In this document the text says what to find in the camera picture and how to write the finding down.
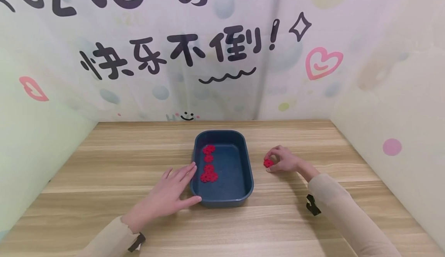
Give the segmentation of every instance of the sleeve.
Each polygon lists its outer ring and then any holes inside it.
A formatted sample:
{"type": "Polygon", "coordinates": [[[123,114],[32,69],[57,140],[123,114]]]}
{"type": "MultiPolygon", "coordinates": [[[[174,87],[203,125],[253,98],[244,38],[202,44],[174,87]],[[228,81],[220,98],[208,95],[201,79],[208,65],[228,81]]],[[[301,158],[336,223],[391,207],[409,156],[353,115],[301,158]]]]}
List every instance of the sleeve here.
{"type": "Polygon", "coordinates": [[[136,241],[128,225],[115,218],[76,257],[122,257],[136,241]]]}
{"type": "Polygon", "coordinates": [[[380,228],[331,176],[320,174],[309,182],[317,207],[339,230],[359,257],[401,256],[380,228]]]}

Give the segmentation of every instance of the pink circle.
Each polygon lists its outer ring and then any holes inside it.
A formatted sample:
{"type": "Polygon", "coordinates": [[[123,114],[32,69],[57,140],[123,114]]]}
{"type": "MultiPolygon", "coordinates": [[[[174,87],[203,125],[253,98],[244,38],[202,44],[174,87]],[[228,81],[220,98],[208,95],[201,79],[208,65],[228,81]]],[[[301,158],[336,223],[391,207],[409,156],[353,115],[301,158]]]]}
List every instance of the pink circle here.
{"type": "Polygon", "coordinates": [[[398,155],[402,151],[402,144],[395,138],[387,139],[383,143],[383,152],[389,156],[398,155]]]}

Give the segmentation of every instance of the wood grain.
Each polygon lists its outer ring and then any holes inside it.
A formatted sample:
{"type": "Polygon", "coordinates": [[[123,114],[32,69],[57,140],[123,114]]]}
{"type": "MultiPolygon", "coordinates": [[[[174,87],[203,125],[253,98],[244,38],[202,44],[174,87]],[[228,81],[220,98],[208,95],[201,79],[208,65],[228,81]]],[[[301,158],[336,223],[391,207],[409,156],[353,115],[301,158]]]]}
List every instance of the wood grain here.
{"type": "Polygon", "coordinates": [[[190,163],[194,138],[208,129],[246,137],[252,195],[240,208],[194,206],[160,219],[143,231],[141,252],[128,256],[355,256],[323,215],[307,211],[304,180],[264,171],[264,154],[278,144],[339,181],[403,256],[444,256],[327,120],[99,123],[3,240],[0,256],[74,256],[168,167],[190,163]]]}

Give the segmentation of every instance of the heart drawing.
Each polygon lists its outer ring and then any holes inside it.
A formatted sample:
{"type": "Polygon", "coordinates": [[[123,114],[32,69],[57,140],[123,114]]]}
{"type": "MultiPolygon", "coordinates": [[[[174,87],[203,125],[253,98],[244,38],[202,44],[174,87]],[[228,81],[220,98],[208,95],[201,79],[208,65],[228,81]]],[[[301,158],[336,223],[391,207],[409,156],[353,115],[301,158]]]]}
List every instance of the heart drawing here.
{"type": "Polygon", "coordinates": [[[23,85],[23,88],[25,89],[28,96],[30,96],[32,99],[38,100],[40,102],[46,102],[49,100],[45,93],[43,93],[37,82],[34,81],[34,79],[30,78],[29,76],[22,76],[19,78],[19,81],[23,85]]]}
{"type": "MultiPolygon", "coordinates": [[[[307,76],[308,76],[308,78],[311,81],[323,78],[323,77],[333,73],[340,66],[342,61],[343,61],[343,54],[341,52],[331,52],[331,53],[328,53],[328,51],[324,47],[316,47],[315,49],[311,50],[308,53],[307,57],[306,57],[306,72],[307,72],[307,76]],[[337,58],[337,63],[333,67],[331,67],[331,69],[328,69],[327,71],[322,72],[320,74],[314,75],[312,67],[311,67],[311,58],[317,52],[321,53],[321,61],[322,62],[326,62],[329,59],[335,57],[335,58],[337,58]]],[[[317,63],[314,64],[314,69],[317,70],[317,71],[323,71],[323,70],[325,70],[327,68],[329,68],[328,65],[322,65],[320,67],[319,64],[317,64],[317,63]]]]}

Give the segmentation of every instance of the yellow circle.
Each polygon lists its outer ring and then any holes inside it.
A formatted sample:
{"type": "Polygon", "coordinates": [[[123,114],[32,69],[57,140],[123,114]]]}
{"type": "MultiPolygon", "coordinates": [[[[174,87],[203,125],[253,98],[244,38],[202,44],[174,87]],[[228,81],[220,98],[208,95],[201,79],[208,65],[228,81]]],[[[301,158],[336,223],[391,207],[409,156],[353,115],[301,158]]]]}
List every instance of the yellow circle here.
{"type": "Polygon", "coordinates": [[[286,110],[288,110],[289,109],[289,104],[288,103],[281,103],[279,106],[278,106],[278,110],[279,111],[286,111],[286,110]]]}

